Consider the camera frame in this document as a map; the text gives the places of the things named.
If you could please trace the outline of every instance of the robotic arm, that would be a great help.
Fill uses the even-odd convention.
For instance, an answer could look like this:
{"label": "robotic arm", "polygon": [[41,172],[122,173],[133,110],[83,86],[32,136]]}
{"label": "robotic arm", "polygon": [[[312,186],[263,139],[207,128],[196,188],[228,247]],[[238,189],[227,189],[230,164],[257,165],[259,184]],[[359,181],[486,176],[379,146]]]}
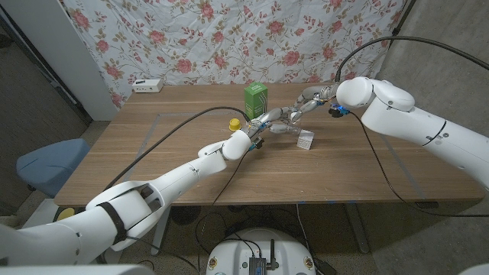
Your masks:
{"label": "robotic arm", "polygon": [[142,237],[172,202],[199,180],[224,170],[225,159],[237,160],[250,147],[248,135],[236,131],[155,180],[107,189],[72,217],[17,231],[0,225],[0,260],[8,266],[88,264],[111,246],[120,251],[135,242],[126,236]]}
{"label": "robotic arm", "polygon": [[489,189],[488,137],[415,107],[408,92],[385,80],[356,77],[339,86],[308,89],[312,88],[316,90],[312,95],[306,89],[298,98],[312,99],[303,107],[310,106],[310,102],[318,105],[325,97],[336,97],[340,104],[332,105],[333,116],[348,113],[346,109],[367,106],[361,121],[372,131],[418,144]]}
{"label": "robotic arm", "polygon": [[[0,225],[0,260],[8,266],[87,264],[105,249],[120,251],[146,234],[165,209],[199,180],[226,168],[263,143],[260,133],[298,134],[292,123],[337,99],[334,117],[367,106],[362,122],[377,133],[402,138],[464,170],[489,188],[489,138],[414,107],[413,97],[386,81],[357,77],[341,85],[309,87],[291,107],[276,108],[250,121],[228,140],[210,144],[199,158],[149,181],[128,181],[95,197],[86,211],[59,222],[14,230]],[[285,125],[273,124],[282,121]]]}

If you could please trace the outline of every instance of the table leg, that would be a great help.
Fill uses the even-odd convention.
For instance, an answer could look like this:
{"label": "table leg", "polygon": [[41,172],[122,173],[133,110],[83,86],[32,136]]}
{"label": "table leg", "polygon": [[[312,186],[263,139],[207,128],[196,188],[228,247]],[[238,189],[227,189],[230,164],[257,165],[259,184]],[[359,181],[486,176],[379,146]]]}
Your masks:
{"label": "table leg", "polygon": [[366,254],[370,251],[368,246],[368,240],[365,236],[364,226],[361,223],[360,213],[356,203],[346,203],[345,204],[346,215],[350,221],[351,229],[353,229],[353,234],[358,243],[358,250],[361,253]]}
{"label": "table leg", "polygon": [[[163,237],[165,235],[165,229],[167,228],[168,217],[170,216],[170,209],[171,207],[168,207],[167,210],[163,212],[160,220],[156,224],[156,231],[154,232],[153,237],[153,245],[159,248],[161,248],[161,245],[163,245]],[[159,251],[156,248],[151,248],[151,255],[156,256],[158,254]]]}

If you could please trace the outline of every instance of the small white box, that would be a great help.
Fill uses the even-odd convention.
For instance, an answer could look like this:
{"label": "small white box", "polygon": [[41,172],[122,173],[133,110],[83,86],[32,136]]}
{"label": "small white box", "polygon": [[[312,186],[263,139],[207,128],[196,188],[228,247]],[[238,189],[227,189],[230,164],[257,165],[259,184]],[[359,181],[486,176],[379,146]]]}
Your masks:
{"label": "small white box", "polygon": [[135,92],[159,92],[163,88],[162,79],[136,79],[132,84]]}
{"label": "small white box", "polygon": [[301,130],[299,134],[299,140],[297,141],[297,147],[309,150],[311,143],[313,142],[314,133],[311,131]]}

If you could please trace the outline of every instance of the chair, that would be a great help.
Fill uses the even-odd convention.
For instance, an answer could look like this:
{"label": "chair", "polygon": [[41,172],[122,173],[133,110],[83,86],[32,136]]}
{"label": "chair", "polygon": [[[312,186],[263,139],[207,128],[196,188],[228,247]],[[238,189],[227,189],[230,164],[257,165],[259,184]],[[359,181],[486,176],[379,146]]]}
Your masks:
{"label": "chair", "polygon": [[19,157],[17,174],[29,186],[54,198],[89,150],[82,138],[51,144]]}

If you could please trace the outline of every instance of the floral curtain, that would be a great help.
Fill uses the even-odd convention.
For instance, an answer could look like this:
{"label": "floral curtain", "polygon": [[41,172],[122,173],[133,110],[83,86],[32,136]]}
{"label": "floral curtain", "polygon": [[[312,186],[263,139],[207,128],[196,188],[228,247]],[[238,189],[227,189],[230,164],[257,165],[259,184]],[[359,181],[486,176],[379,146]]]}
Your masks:
{"label": "floral curtain", "polygon": [[[342,58],[391,35],[405,0],[64,0],[121,108],[135,79],[165,85],[304,83],[335,77]],[[342,75],[374,77],[387,41]]]}

